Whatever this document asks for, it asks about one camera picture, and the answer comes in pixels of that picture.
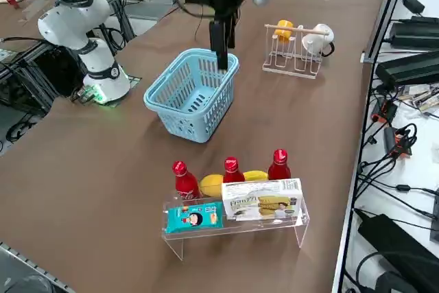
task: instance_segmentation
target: wooden rod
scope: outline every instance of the wooden rod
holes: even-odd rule
[[[322,36],[329,36],[328,32],[321,32],[321,31],[315,31],[309,29],[298,29],[297,27],[281,27],[280,25],[271,25],[271,24],[265,24],[265,27],[271,27],[272,29],[279,29],[279,30],[305,32],[307,34],[321,34]]]

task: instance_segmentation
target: cup rack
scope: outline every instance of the cup rack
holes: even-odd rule
[[[299,25],[298,27],[283,27],[279,25],[265,24],[267,34],[265,37],[265,62],[262,69],[268,72],[283,73],[296,77],[315,79],[322,65],[323,46],[318,55],[308,52],[303,44],[303,37],[307,34],[323,35],[325,39],[329,34],[315,30],[308,30]],[[288,30],[292,35],[287,43],[281,42],[274,30]],[[312,50],[312,42],[308,42],[308,49]]]

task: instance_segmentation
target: white cup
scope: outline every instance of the white cup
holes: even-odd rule
[[[307,50],[308,53],[315,55],[315,56],[323,56],[326,58],[327,56],[330,56],[335,51],[334,46],[334,32],[332,29],[323,23],[317,24],[314,28],[314,31],[318,32],[326,32],[328,35],[323,34],[307,34],[305,37],[302,38],[302,45]],[[331,46],[331,50],[329,53],[324,54],[323,49],[326,47]]]

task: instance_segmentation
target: acrylic stand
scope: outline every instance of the acrylic stand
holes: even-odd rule
[[[227,220],[223,206],[223,228],[198,229],[185,231],[183,233],[166,233],[168,210],[174,207],[193,206],[195,204],[206,204],[209,202],[222,202],[221,198],[202,198],[197,200],[181,200],[178,196],[173,196],[169,202],[163,205],[163,227],[162,238],[173,250],[177,257],[183,261],[183,248],[185,239],[208,237],[215,235],[228,235],[231,233],[248,233],[252,231],[271,230],[279,228],[294,227],[299,248],[302,247],[305,234],[309,225],[309,214],[305,200],[302,200],[300,213],[297,217],[271,220],[235,221]]]

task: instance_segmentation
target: blue snack packet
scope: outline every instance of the blue snack packet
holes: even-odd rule
[[[222,227],[222,202],[175,207],[167,214],[166,233]]]

